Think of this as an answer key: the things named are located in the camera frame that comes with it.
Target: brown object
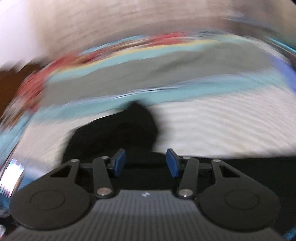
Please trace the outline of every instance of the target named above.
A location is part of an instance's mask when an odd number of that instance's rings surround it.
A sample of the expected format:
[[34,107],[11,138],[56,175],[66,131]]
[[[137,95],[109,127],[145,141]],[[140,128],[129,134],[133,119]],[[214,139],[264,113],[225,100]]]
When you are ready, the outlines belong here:
[[11,67],[9,70],[0,69],[0,116],[14,98],[23,80],[33,71],[42,69],[42,65],[29,63],[18,72],[15,70],[16,66]]

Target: beige curtain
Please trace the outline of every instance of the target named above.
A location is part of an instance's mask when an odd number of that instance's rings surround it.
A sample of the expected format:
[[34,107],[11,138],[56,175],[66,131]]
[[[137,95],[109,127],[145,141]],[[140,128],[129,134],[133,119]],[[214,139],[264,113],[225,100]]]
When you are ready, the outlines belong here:
[[224,19],[242,9],[272,22],[290,42],[296,34],[296,6],[290,0],[27,1],[39,41],[51,57],[133,35],[201,28],[231,31]]

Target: white wall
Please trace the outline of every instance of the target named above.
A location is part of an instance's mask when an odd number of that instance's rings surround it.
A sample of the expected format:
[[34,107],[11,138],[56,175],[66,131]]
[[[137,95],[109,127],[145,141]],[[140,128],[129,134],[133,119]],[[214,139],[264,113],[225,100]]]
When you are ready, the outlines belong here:
[[7,62],[27,64],[45,55],[34,36],[24,0],[0,0],[0,67]]

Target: black cloth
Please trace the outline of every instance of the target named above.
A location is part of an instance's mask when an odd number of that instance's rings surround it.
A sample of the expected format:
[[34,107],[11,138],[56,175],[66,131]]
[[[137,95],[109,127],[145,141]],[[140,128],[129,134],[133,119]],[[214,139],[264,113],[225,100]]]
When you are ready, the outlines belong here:
[[[114,190],[176,190],[180,180],[172,178],[165,155],[151,152],[159,134],[152,114],[140,103],[133,102],[117,114],[95,120],[76,130],[71,138],[63,162],[80,159],[91,162],[99,156],[113,156],[118,149],[127,153],[122,175],[112,179]],[[210,163],[211,158],[197,157]],[[223,159],[274,191],[281,210],[273,228],[284,234],[296,225],[296,161],[295,157]],[[199,179],[201,187],[206,180]]]

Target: gray ribbed surface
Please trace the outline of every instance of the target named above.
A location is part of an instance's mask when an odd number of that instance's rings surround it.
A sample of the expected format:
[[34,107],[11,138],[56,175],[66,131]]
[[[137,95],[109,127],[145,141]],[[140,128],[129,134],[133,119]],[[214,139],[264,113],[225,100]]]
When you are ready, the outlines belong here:
[[78,223],[56,231],[18,228],[6,241],[280,241],[272,229],[235,233],[214,226],[192,201],[175,198],[170,191],[122,190],[100,200]]

